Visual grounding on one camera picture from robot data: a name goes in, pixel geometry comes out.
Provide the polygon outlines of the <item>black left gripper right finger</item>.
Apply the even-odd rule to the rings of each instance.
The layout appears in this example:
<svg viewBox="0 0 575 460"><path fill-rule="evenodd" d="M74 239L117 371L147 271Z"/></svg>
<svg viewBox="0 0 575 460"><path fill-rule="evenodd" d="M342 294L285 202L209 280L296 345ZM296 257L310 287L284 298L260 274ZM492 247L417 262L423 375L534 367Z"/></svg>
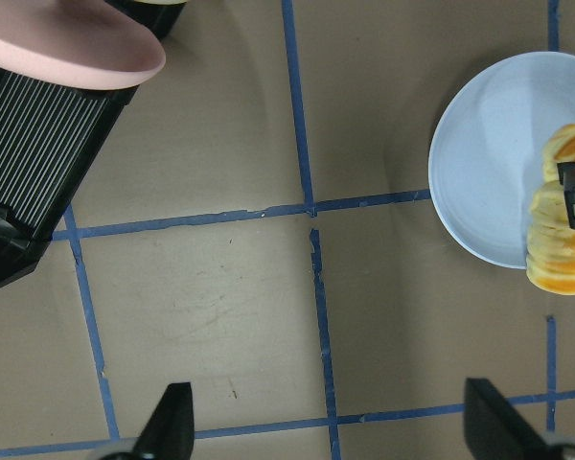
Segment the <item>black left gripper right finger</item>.
<svg viewBox="0 0 575 460"><path fill-rule="evenodd" d="M488 379L465 380L463 433L475 459L575 459L575 443L538 433Z"/></svg>

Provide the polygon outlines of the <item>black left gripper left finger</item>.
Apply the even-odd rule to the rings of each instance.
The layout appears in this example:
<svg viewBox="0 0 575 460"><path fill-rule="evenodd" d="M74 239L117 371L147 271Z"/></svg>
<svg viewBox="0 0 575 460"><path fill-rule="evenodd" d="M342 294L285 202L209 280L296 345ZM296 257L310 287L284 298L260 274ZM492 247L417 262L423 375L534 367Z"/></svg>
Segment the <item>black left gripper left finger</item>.
<svg viewBox="0 0 575 460"><path fill-rule="evenodd" d="M194 443L192 386L189 382L171 383L130 454L134 459L188 460Z"/></svg>

